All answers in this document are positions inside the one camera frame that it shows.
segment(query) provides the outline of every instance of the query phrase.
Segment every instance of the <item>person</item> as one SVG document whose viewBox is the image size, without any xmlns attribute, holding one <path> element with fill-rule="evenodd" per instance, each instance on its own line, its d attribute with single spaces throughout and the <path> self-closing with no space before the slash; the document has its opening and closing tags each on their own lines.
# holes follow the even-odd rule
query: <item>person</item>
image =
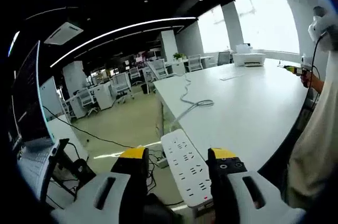
<svg viewBox="0 0 338 224">
<path fill-rule="evenodd" d="M 325 82 L 312 74 L 310 86 L 310 72 L 301 81 L 321 95 L 289 159 L 287 202 L 309 209 L 338 164 L 338 52 L 329 55 Z"/>
</svg>

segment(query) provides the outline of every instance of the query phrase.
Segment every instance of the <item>ceiling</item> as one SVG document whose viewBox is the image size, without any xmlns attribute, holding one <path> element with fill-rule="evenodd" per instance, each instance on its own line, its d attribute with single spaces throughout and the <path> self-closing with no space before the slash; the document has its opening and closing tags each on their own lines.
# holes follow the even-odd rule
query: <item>ceiling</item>
<svg viewBox="0 0 338 224">
<path fill-rule="evenodd" d="M 150 24 L 106 36 L 76 50 L 66 59 L 61 60 L 53 70 L 49 69 L 49 66 L 58 58 L 83 42 L 103 33 L 135 23 L 173 16 L 198 17 L 215 5 L 226 4 L 230 1 L 232 0 L 203 0 L 201 2 L 199 0 L 192 2 L 188 0 L 10 0 L 8 8 L 10 8 L 11 15 L 8 21 L 11 22 L 11 28 L 8 30 L 9 38 L 6 39 L 7 47 L 9 47 L 14 33 L 20 31 L 11 52 L 10 62 L 12 67 L 17 70 L 37 40 L 43 42 L 57 27 L 65 21 L 70 21 L 84 31 L 64 45 L 42 45 L 41 66 L 46 68 L 45 72 L 53 74 L 53 70 L 60 70 L 79 54 L 107 42 L 81 56 L 84 63 L 93 64 L 93 67 L 96 67 L 114 54 L 122 52 L 124 55 L 128 55 L 158 45 L 156 40 L 160 30 L 111 41 L 121 35 L 145 29 L 176 25 L 188 26 L 193 20 Z M 189 6 L 177 14 L 177 9 L 187 2 Z M 39 14 L 55 8 L 61 9 Z M 180 27 L 174 28 L 174 31 L 177 32 L 179 29 Z"/>
</svg>

